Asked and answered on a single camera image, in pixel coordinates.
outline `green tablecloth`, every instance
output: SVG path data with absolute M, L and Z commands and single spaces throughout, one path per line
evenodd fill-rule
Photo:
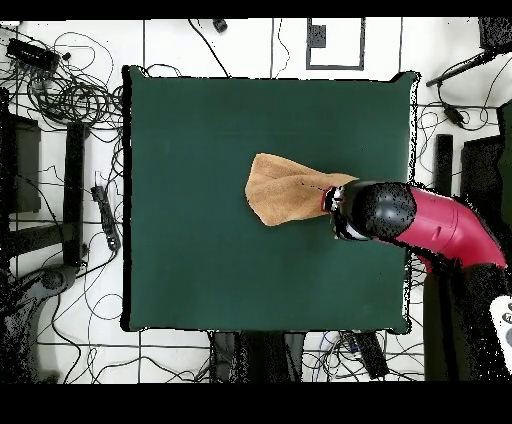
M 244 187 L 258 152 L 405 181 L 415 78 L 146 78 L 131 67 L 130 329 L 405 331 L 403 249 L 335 240 L 328 217 L 265 227 Z

